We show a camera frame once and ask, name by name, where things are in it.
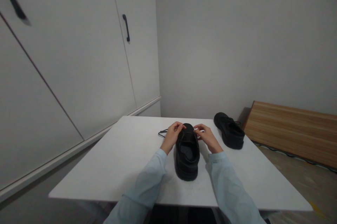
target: tabletop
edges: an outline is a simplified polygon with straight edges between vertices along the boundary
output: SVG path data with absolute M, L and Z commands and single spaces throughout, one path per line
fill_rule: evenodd
M 233 150 L 223 143 L 213 120 L 123 116 L 87 155 L 50 192 L 52 198 L 118 201 L 160 148 L 158 132 L 179 121 L 204 124 L 232 163 L 245 190 L 260 210 L 312 211 L 311 205 L 245 136 L 243 148 Z M 184 206 L 218 206 L 206 162 L 210 154 L 199 141 L 198 177 L 183 181 L 174 169 L 174 149 L 169 153 L 157 203 Z

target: white cabinet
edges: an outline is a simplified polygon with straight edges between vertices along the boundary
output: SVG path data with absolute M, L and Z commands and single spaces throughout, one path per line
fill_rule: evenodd
M 83 139 L 0 17 L 0 190 Z
M 0 196 L 122 116 L 160 116 L 155 0 L 17 2 L 26 20 L 0 0 Z
M 156 0 L 116 0 L 137 108 L 159 96 Z M 127 38 L 126 15 L 130 41 Z
M 29 24 L 1 13 L 84 139 L 136 110 L 115 0 L 17 1 Z

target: wooden bed frame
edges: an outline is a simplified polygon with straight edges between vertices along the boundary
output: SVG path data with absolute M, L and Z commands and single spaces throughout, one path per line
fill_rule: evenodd
M 254 101 L 243 126 L 254 142 L 337 168 L 337 116 Z

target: left hand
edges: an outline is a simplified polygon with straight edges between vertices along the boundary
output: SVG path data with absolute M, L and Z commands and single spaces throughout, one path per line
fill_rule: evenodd
M 176 144 L 178 139 L 178 134 L 180 131 L 186 128 L 181 122 L 175 122 L 168 127 L 166 137 L 161 145 L 161 149 L 168 155 L 172 150 L 173 146 Z

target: light blue shirt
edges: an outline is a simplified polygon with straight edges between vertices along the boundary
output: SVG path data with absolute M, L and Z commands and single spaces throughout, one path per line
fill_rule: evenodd
M 143 223 L 157 200 L 160 183 L 166 174 L 166 159 L 166 153 L 157 150 L 104 224 Z M 210 154 L 206 168 L 211 175 L 219 208 L 232 224 L 265 224 L 224 152 Z

